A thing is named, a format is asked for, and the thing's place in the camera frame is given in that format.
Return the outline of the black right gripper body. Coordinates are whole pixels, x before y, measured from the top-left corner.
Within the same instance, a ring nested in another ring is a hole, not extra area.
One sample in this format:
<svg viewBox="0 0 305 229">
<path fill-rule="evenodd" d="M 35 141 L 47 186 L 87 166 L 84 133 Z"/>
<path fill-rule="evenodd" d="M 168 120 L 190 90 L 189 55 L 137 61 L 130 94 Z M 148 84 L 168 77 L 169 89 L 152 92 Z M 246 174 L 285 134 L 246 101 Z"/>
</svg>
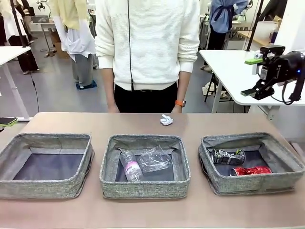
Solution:
<svg viewBox="0 0 305 229">
<path fill-rule="evenodd" d="M 283 83 L 296 80 L 302 73 L 305 55 L 292 51 L 285 55 L 263 56 L 262 69 L 259 74 L 264 83 Z"/>
</svg>

